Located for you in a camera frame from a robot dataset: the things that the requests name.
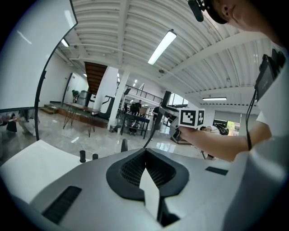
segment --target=ceiling light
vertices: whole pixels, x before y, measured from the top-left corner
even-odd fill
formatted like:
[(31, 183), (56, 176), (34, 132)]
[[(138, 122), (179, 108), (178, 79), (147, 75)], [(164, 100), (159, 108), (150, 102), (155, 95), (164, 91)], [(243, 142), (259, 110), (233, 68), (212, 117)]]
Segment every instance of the ceiling light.
[(65, 39), (62, 39), (61, 42), (65, 47), (69, 47), (68, 42)]
[(161, 56), (161, 54), (167, 49), (167, 47), (174, 41), (174, 39), (177, 37), (177, 34), (173, 32), (173, 30), (168, 31), (166, 36), (163, 38), (163, 40), (158, 45), (157, 49), (155, 49), (153, 55), (149, 59), (148, 63), (151, 65), (154, 65), (156, 60)]
[(216, 101), (216, 100), (227, 100), (226, 97), (212, 97), (212, 98), (203, 98), (204, 101)]

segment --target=wooden staircase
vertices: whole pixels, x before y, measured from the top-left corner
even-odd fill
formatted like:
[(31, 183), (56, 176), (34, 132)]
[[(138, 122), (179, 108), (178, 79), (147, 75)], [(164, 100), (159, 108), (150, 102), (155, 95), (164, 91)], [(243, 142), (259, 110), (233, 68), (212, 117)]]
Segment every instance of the wooden staircase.
[(39, 109), (50, 115), (58, 113), (58, 108), (50, 104), (45, 104), (44, 107), (41, 107)]
[(103, 75), (107, 69), (107, 66), (85, 62), (85, 70), (87, 74), (87, 82), (89, 84), (89, 92), (96, 95), (99, 85), (103, 78)]

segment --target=glossy floor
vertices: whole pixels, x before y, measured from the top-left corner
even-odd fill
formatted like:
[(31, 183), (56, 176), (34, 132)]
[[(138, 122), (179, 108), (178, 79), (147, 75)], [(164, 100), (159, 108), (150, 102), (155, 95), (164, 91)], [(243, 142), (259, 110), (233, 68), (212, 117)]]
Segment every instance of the glossy floor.
[[(75, 120), (72, 126), (68, 123), (63, 129), (64, 117), (59, 114), (47, 115), (40, 111), (39, 118), (40, 139), (76, 156), (79, 156), (80, 150), (85, 150), (88, 159), (92, 159), (93, 153), (97, 153), (99, 158), (119, 153), (124, 138), (128, 141), (129, 150), (142, 148), (149, 138), (149, 131), (146, 138), (143, 139), (141, 135), (130, 136), (126, 132), (120, 135), (99, 127), (95, 128), (95, 132), (91, 132), (89, 138), (87, 125), (84, 123)], [(5, 127), (0, 129), (1, 132), (5, 132)], [(22, 134), (23, 130), (18, 124), (17, 130), (15, 135), (3, 143), (1, 164), (36, 141), (35, 137)], [(148, 148), (158, 148), (183, 156), (203, 158), (198, 149), (191, 145), (178, 145), (171, 141), (166, 133), (168, 133), (168, 127), (163, 126), (161, 132), (157, 132), (150, 141)]]

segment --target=desk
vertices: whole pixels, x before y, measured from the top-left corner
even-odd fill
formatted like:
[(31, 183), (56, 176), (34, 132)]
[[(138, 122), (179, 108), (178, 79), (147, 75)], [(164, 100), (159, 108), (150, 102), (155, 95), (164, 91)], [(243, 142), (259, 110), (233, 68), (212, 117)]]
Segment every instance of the desk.
[(82, 106), (82, 105), (77, 104), (77, 103), (64, 103), (64, 104), (68, 106), (68, 109), (67, 109), (67, 113), (66, 113), (66, 116), (64, 119), (63, 129), (65, 128), (69, 119), (70, 119), (71, 125), (72, 125), (77, 110), (83, 110), (83, 111), (87, 112), (87, 118), (89, 120), (89, 122), (87, 123), (87, 129), (88, 129), (89, 137), (90, 137), (91, 128), (93, 128), (93, 131), (94, 131), (94, 125), (93, 125), (94, 117), (91, 113), (93, 112), (93, 113), (97, 114), (100, 112), (100, 110), (96, 110), (96, 109), (93, 109), (90, 107)]
[[(143, 128), (140, 129), (140, 128), (133, 128), (133, 127), (130, 127), (130, 126), (125, 126), (125, 123), (126, 123), (126, 120), (127, 119), (131, 119), (131, 120), (137, 120), (137, 121), (141, 121), (143, 122)], [(141, 135), (143, 134), (144, 132), (144, 138), (145, 138), (145, 134), (146, 134), (146, 131), (148, 129), (148, 125), (149, 125), (149, 120), (144, 118), (144, 117), (139, 117), (139, 116), (135, 116), (135, 115), (132, 115), (132, 114), (128, 114), (126, 113), (125, 114), (125, 117), (123, 119), (123, 123), (122, 123), (122, 126), (121, 126), (121, 135), (122, 135), (122, 132), (123, 132), (123, 128), (133, 128), (135, 130), (139, 130), (141, 131)]]

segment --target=black and white marker cube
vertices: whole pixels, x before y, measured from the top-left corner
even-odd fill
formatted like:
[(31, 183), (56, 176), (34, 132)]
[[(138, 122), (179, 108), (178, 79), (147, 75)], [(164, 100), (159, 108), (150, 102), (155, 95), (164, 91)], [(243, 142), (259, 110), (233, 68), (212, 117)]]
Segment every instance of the black and white marker cube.
[(199, 129), (204, 124), (205, 110), (179, 109), (179, 126)]

